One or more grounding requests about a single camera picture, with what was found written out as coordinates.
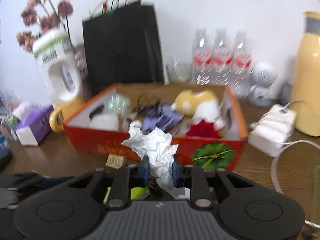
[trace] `stuffed animal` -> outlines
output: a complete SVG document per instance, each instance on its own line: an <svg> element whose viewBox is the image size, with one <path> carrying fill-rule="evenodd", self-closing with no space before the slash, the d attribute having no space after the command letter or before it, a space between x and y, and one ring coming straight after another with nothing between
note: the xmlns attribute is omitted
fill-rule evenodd
<svg viewBox="0 0 320 240"><path fill-rule="evenodd" d="M90 121L90 128L106 131L119 131L119 119L116 113L97 114Z"/></svg>
<svg viewBox="0 0 320 240"><path fill-rule="evenodd" d="M171 105L171 109L186 116L193 116L193 124L205 120L208 123L214 123L215 130L221 130L225 125L221 118L218 98L210 90L200 93L184 90L177 96L175 102Z"/></svg>

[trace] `water bottle label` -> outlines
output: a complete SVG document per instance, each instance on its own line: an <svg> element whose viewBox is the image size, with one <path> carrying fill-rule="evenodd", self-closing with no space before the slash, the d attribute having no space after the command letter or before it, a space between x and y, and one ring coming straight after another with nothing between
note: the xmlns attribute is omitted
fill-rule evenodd
<svg viewBox="0 0 320 240"><path fill-rule="evenodd" d="M251 55L249 53L239 53L234 55L234 65L239 68L249 68L251 66Z"/></svg>
<svg viewBox="0 0 320 240"><path fill-rule="evenodd" d="M193 57L193 63L197 66L208 67L212 63L212 54L209 51L197 51Z"/></svg>
<svg viewBox="0 0 320 240"><path fill-rule="evenodd" d="M215 66L229 66L232 62L232 54L229 49L216 49L213 53Z"/></svg>

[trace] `yellow plush toy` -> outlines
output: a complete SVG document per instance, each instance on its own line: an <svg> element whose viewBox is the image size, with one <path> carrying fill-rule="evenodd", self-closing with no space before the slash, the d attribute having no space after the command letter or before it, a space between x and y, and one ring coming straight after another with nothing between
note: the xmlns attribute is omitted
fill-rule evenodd
<svg viewBox="0 0 320 240"><path fill-rule="evenodd" d="M220 130L225 125L221 118L218 98L210 90L204 90L200 93L184 90L177 96L175 102L171 105L171 109L186 116L192 116L193 124L205 120L214 123L215 130Z"/></svg>
<svg viewBox="0 0 320 240"><path fill-rule="evenodd" d="M200 93L193 93L191 90L182 91L171 105L171 109L176 110L186 116L193 116L197 107L206 101L217 100L215 93L205 90Z"/></svg>

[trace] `tissue box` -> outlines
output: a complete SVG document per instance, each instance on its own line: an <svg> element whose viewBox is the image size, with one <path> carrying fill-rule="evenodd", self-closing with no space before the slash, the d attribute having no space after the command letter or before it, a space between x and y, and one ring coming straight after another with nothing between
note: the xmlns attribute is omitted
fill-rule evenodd
<svg viewBox="0 0 320 240"><path fill-rule="evenodd" d="M22 145L38 146L44 137L51 131L49 117L53 106L32 111L24 123L16 127L16 134Z"/></svg>
<svg viewBox="0 0 320 240"><path fill-rule="evenodd" d="M239 102L228 86L211 86L195 84L114 84L90 99L72 117L65 120L63 127L74 148L79 151L97 154L114 154L127 159L140 161L140 158L130 148L121 143L130 136L125 132L114 132L90 129L90 114L107 107L110 98L116 93L129 97L132 108L135 108L138 98L143 94L156 95L163 104L172 104L182 90L201 92L212 90L222 104L222 117L226 122L226 134L223 139L202 137L173 137L172 144L179 144L177 157L182 165L192 164L206 167L199 155L210 159L210 166L233 170L241 155L247 140L247 127Z"/></svg>

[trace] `green object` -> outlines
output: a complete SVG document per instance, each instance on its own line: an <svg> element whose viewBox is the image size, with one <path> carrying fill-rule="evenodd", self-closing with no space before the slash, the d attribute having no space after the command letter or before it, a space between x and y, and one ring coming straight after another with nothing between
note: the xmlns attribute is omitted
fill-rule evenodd
<svg viewBox="0 0 320 240"><path fill-rule="evenodd" d="M111 191L111 187L108 187L108 191L107 194L103 200L103 203L106 204L109 194ZM132 200L141 200L141 199L145 199L148 195L150 194L149 192L149 188L148 187L135 187L131 189L131 199Z"/></svg>
<svg viewBox="0 0 320 240"><path fill-rule="evenodd" d="M224 143L210 143L202 145L192 155L194 165L212 171L225 168L233 159L234 150Z"/></svg>
<svg viewBox="0 0 320 240"><path fill-rule="evenodd" d="M15 129L16 126L18 125L18 119L13 114L10 114L8 116L8 125L10 126L11 129Z"/></svg>

